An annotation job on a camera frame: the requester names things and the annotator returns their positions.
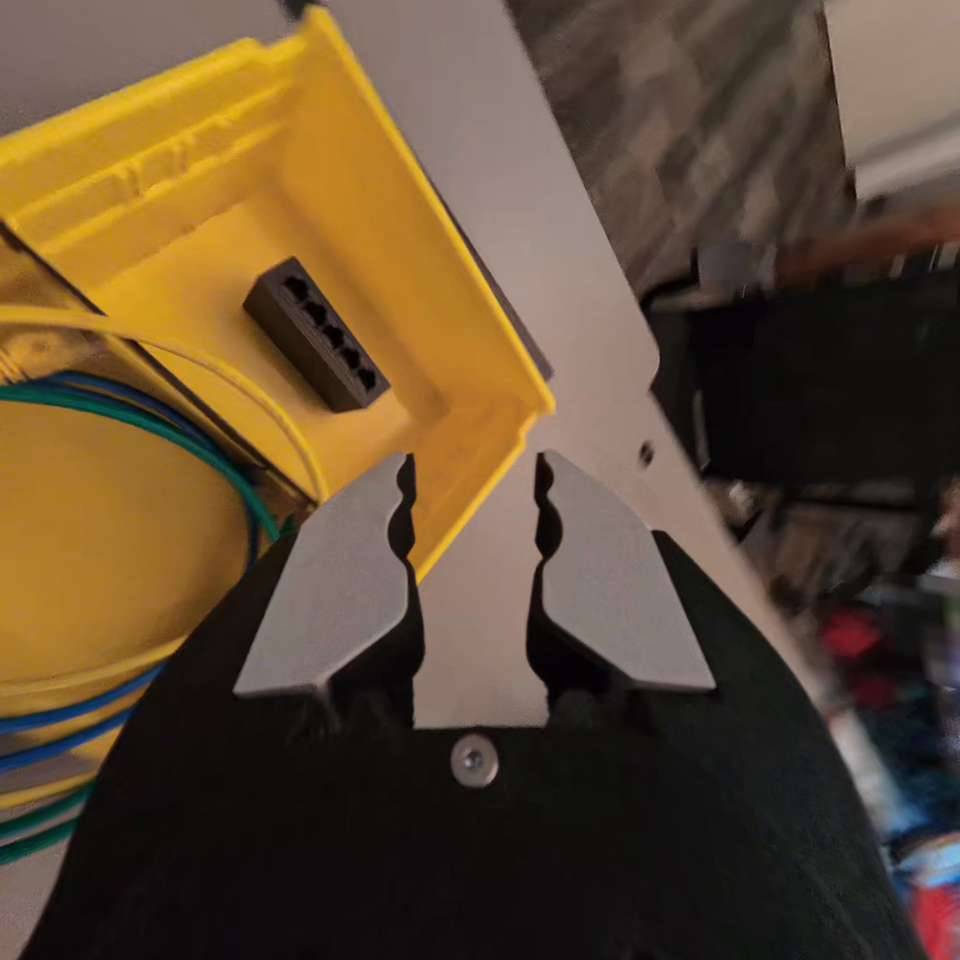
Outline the black ethernet switch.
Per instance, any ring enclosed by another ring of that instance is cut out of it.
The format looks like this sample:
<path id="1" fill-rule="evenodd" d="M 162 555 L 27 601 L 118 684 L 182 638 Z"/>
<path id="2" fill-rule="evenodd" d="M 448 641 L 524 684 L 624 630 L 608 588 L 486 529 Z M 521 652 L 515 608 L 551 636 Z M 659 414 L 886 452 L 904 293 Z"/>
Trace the black ethernet switch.
<path id="1" fill-rule="evenodd" d="M 371 407 L 391 383 L 294 257 L 261 273 L 244 309 L 335 414 Z"/>

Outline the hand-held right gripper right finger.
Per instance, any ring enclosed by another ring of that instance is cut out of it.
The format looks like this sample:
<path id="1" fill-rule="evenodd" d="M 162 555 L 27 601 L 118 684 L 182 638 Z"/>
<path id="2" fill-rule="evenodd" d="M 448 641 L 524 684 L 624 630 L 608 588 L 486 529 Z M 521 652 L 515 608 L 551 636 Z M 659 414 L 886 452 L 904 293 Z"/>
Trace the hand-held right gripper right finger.
<path id="1" fill-rule="evenodd" d="M 639 691 L 708 694 L 716 678 L 651 528 L 555 450 L 536 456 L 540 559 L 527 660 L 551 724 L 618 724 Z"/>

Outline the yellow plastic bin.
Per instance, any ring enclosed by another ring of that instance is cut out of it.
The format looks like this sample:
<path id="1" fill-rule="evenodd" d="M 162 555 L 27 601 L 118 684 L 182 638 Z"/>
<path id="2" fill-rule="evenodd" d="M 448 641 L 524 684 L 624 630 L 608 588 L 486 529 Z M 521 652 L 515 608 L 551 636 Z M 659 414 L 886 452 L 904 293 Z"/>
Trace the yellow plastic bin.
<path id="1" fill-rule="evenodd" d="M 244 309 L 296 258 L 390 390 L 335 414 Z M 554 410 L 315 8 L 2 139 L 2 812 L 90 783 L 249 532 L 414 455 L 418 581 Z"/>

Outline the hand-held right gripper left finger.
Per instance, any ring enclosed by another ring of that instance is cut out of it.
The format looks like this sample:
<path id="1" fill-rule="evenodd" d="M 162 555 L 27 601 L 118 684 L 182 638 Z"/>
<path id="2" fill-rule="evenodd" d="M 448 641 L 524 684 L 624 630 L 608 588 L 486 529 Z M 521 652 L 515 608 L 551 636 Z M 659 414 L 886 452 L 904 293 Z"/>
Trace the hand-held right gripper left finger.
<path id="1" fill-rule="evenodd" d="M 234 681 L 242 700 L 306 697 L 334 728 L 411 730 L 425 658 L 412 454 L 392 453 L 304 522 Z"/>

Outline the red plastic container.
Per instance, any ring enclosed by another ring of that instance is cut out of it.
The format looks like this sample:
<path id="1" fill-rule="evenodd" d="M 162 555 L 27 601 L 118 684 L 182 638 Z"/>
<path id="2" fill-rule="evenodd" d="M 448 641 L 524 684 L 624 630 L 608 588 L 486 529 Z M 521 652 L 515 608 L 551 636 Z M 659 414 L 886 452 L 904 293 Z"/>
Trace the red plastic container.
<path id="1" fill-rule="evenodd" d="M 878 618 L 859 607 L 835 607 L 825 614 L 819 630 L 822 648 L 834 660 L 859 660 L 882 645 L 883 630 Z"/>

